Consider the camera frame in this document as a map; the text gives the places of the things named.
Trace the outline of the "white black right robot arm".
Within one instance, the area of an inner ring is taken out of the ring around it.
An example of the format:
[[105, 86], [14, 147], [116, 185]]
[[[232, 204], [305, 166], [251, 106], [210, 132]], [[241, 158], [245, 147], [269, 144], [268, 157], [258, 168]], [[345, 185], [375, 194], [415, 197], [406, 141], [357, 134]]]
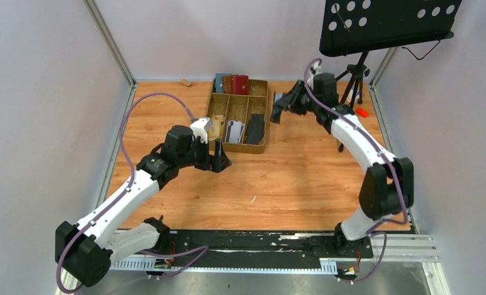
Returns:
[[408, 158], [387, 151], [363, 127], [353, 108], [340, 103], [333, 74], [322, 73], [308, 82], [298, 80], [287, 93], [274, 99], [271, 122], [280, 123], [281, 114], [312, 113], [328, 134], [340, 141], [364, 172], [359, 192], [359, 207], [336, 225], [334, 236], [325, 248], [338, 253], [355, 250], [384, 222], [395, 222], [413, 205], [414, 166]]

